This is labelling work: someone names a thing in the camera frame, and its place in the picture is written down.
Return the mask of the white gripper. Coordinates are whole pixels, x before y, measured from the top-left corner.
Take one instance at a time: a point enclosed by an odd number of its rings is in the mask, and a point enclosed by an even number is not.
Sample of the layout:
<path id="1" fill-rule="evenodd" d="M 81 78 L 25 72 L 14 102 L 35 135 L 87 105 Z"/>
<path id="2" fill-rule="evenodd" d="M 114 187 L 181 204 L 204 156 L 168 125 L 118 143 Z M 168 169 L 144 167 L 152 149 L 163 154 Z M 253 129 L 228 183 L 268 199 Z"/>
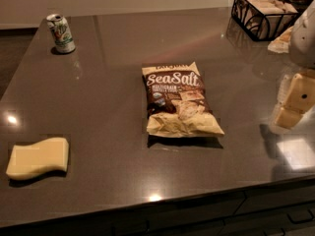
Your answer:
<path id="1" fill-rule="evenodd" d="M 315 69 L 315 0 L 301 14 L 293 25 L 289 57 L 301 67 Z M 296 73 L 289 84 L 284 100 L 288 110 L 304 114 L 315 105 L 315 71 Z"/>

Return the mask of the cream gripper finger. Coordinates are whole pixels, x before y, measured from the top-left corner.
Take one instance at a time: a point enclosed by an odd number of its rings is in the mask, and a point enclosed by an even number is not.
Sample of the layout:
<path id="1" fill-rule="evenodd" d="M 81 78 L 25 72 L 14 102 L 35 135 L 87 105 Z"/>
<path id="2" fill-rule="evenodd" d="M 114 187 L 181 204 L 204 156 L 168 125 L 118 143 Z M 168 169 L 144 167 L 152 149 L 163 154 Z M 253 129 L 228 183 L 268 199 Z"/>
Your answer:
<path id="1" fill-rule="evenodd" d="M 298 112 L 280 107 L 276 113 L 275 124 L 285 129 L 291 129 L 302 119 L 302 117 L 303 115 Z"/>

